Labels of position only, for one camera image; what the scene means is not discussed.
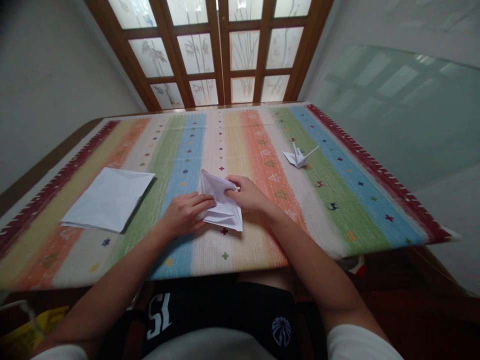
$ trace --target white sleeve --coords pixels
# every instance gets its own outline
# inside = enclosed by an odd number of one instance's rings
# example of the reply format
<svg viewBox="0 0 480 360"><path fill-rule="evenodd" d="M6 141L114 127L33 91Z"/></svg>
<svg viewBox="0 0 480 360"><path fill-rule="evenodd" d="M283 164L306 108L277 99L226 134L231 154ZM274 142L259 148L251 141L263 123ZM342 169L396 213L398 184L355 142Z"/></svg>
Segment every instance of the white sleeve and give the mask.
<svg viewBox="0 0 480 360"><path fill-rule="evenodd" d="M60 345L39 353L31 360L89 360L89 358L80 346Z"/></svg>
<svg viewBox="0 0 480 360"><path fill-rule="evenodd" d="M402 360L402 356L384 339L356 325L335 326L326 338L330 360Z"/></svg>

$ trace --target printed number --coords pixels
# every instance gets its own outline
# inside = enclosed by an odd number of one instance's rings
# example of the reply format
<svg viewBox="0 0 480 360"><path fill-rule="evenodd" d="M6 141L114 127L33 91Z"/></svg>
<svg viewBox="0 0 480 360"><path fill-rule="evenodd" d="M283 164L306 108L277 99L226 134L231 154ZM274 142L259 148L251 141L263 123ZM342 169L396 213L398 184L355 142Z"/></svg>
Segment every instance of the printed number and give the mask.
<svg viewBox="0 0 480 360"><path fill-rule="evenodd" d="M162 300L163 300L163 303L160 309L161 315L159 312L152 314L152 303L154 301L161 302ZM170 322L169 301L170 301L169 292L165 294L165 297L164 297L164 294L158 294L158 295L155 295L150 300L150 304L148 304L148 318L155 322L155 326L153 329L150 329L146 332L147 340L153 339L154 337L160 334L160 330L165 331L166 328L172 325L172 323Z"/></svg>

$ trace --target forearm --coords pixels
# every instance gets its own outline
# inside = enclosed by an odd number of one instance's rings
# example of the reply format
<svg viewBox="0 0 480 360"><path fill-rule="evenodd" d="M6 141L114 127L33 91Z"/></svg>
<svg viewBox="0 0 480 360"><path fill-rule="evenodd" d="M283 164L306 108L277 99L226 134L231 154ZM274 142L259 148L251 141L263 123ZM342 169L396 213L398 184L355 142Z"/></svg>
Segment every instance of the forearm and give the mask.
<svg viewBox="0 0 480 360"><path fill-rule="evenodd" d="M320 308L349 310L362 302L345 272L287 214L273 203L266 203L262 213Z"/></svg>
<svg viewBox="0 0 480 360"><path fill-rule="evenodd" d="M170 241L158 227L112 267L68 313L36 353L59 344L81 345L91 356L96 343L130 305L160 253Z"/></svg>

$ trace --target red stripe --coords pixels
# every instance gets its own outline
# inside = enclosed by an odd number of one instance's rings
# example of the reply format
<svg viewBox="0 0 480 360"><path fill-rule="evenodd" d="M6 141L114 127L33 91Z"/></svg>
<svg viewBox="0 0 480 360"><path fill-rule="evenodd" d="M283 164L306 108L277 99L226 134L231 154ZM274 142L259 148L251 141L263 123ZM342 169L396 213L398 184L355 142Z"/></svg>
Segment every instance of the red stripe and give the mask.
<svg viewBox="0 0 480 360"><path fill-rule="evenodd" d="M428 234L428 244L447 242L451 235L443 230L439 223L391 173L361 147L350 135L342 130L330 117L318 107L310 104L307 108L345 145L365 169L385 188L401 208L415 219Z"/></svg>
<svg viewBox="0 0 480 360"><path fill-rule="evenodd" d="M70 180L72 175L82 166L94 150L112 132L119 123L109 121L101 130L81 148L55 177L0 231L0 259L2 259L15 240L29 227L38 214L50 203L55 195Z"/></svg>

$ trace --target glass pane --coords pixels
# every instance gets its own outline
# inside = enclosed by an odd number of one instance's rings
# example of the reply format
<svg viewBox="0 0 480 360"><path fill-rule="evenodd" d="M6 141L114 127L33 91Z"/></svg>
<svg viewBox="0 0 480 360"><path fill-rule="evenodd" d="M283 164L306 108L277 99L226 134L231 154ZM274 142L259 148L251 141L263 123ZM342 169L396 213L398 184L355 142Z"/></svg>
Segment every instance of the glass pane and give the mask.
<svg viewBox="0 0 480 360"><path fill-rule="evenodd" d="M353 55L355 62L342 65L339 77L334 64ZM373 72L372 63L382 70ZM407 188L429 186L479 163L478 68L355 45L341 50L312 84L306 98Z"/></svg>
<svg viewBox="0 0 480 360"><path fill-rule="evenodd" d="M150 85L162 109L178 109L184 107L182 96L176 82Z"/></svg>
<svg viewBox="0 0 480 360"><path fill-rule="evenodd" d="M267 69L291 68L294 65L303 27L287 27L271 31Z"/></svg>
<svg viewBox="0 0 480 360"><path fill-rule="evenodd" d="M306 16L311 0L276 0L275 18Z"/></svg>
<svg viewBox="0 0 480 360"><path fill-rule="evenodd" d="M108 0L122 29L157 26L149 0Z"/></svg>
<svg viewBox="0 0 480 360"><path fill-rule="evenodd" d="M263 0L228 0L228 19L231 22L260 20Z"/></svg>
<svg viewBox="0 0 480 360"><path fill-rule="evenodd" d="M167 0L173 25L208 23L205 0Z"/></svg>
<svg viewBox="0 0 480 360"><path fill-rule="evenodd" d="M230 68L251 70L257 68L260 30L230 33Z"/></svg>
<svg viewBox="0 0 480 360"><path fill-rule="evenodd" d="M187 74L212 73L215 71L210 34L184 35L177 36L177 38Z"/></svg>
<svg viewBox="0 0 480 360"><path fill-rule="evenodd" d="M254 100L255 77L235 77L231 79L231 102L251 103Z"/></svg>
<svg viewBox="0 0 480 360"><path fill-rule="evenodd" d="M173 76L164 42L160 37L129 40L147 78Z"/></svg>
<svg viewBox="0 0 480 360"><path fill-rule="evenodd" d="M260 101L283 101L289 78L290 75L265 76Z"/></svg>
<svg viewBox="0 0 480 360"><path fill-rule="evenodd" d="M196 106L217 105L217 82L215 79L190 81L191 93Z"/></svg>

